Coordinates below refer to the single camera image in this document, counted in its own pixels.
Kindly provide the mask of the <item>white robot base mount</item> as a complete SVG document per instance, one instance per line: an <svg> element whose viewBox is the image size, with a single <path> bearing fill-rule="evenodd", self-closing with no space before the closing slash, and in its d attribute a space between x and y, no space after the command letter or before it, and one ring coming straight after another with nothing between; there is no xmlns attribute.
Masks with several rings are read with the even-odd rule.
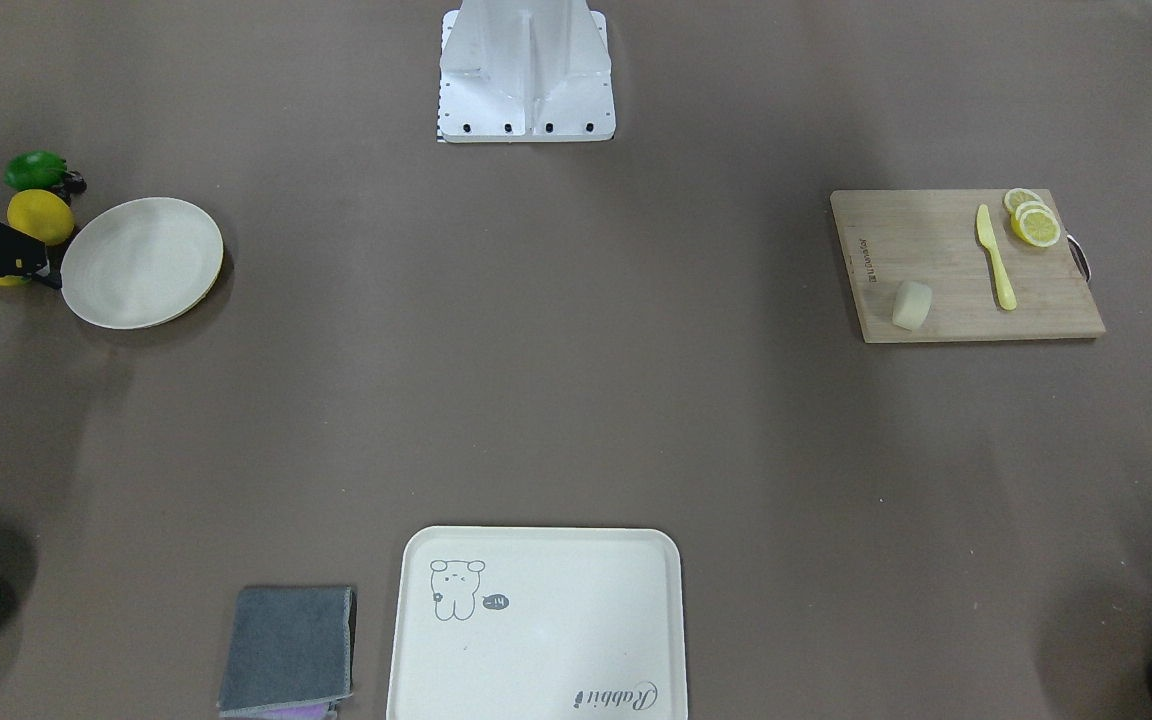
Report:
<svg viewBox="0 0 1152 720"><path fill-rule="evenodd" d="M444 14L439 70L440 142L616 135L608 23L585 1L463 1Z"/></svg>

